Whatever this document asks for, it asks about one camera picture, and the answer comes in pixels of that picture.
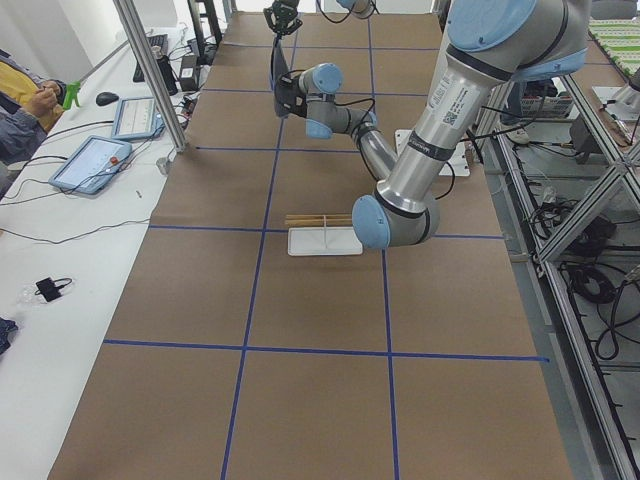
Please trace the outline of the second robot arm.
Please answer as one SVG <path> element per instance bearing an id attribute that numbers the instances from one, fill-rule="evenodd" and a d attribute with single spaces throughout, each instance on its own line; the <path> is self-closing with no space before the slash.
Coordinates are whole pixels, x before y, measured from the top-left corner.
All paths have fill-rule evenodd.
<path id="1" fill-rule="evenodd" d="M 341 24 L 350 17 L 366 20 L 378 13 L 376 2 L 371 0 L 345 0 L 337 1 L 336 4 L 345 11 L 340 18 L 331 17 L 323 8 L 321 1 L 315 2 L 315 8 L 332 24 Z M 270 6 L 263 9 L 268 28 L 278 38 L 295 33 L 303 25 L 298 6 L 298 1 L 273 1 Z"/>

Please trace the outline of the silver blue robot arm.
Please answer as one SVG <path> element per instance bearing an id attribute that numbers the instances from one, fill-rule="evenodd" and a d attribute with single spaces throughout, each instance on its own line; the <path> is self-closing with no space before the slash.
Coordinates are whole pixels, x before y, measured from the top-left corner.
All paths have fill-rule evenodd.
<path id="1" fill-rule="evenodd" d="M 356 200 L 352 225 L 368 249 L 417 245 L 437 230 L 430 192 L 445 163 L 477 117 L 490 91 L 509 81 L 566 75 L 585 62 L 589 1 L 456 1 L 448 12 L 446 66 L 433 81 L 426 107 L 407 144 L 395 152 L 371 112 L 340 106 L 343 74 L 333 63 L 294 73 L 281 39 L 302 24 L 294 1 L 276 1 L 264 15 L 275 38 L 270 65 L 274 108 L 306 121 L 311 138 L 346 134 L 377 184 Z"/>

